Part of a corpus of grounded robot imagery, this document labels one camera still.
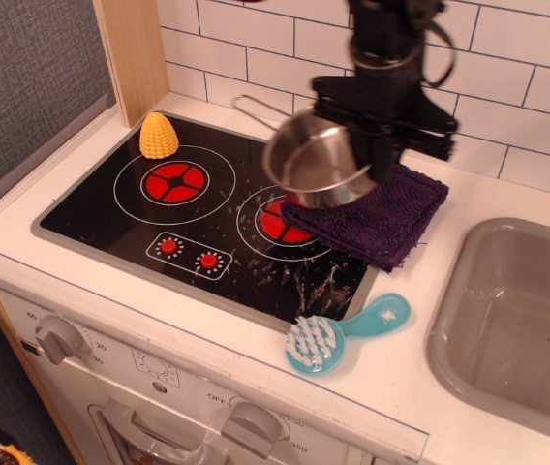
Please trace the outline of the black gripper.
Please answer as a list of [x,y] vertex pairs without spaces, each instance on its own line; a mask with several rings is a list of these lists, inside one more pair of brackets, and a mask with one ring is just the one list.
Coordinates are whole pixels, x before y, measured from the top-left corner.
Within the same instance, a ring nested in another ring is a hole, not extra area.
[[358,63],[352,76],[313,79],[317,114],[347,127],[357,167],[372,166],[371,178],[379,184],[405,148],[440,160],[451,155],[457,122],[427,98],[423,80],[420,60]]

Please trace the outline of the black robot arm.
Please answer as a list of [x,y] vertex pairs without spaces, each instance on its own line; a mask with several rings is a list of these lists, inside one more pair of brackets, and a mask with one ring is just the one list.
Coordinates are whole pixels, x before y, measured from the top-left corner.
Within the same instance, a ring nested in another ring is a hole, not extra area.
[[354,73],[314,78],[318,116],[347,127],[357,166],[378,183],[407,148],[448,159],[458,122],[423,91],[446,80],[424,75],[427,32],[453,44],[434,20],[444,2],[351,1],[349,7]]

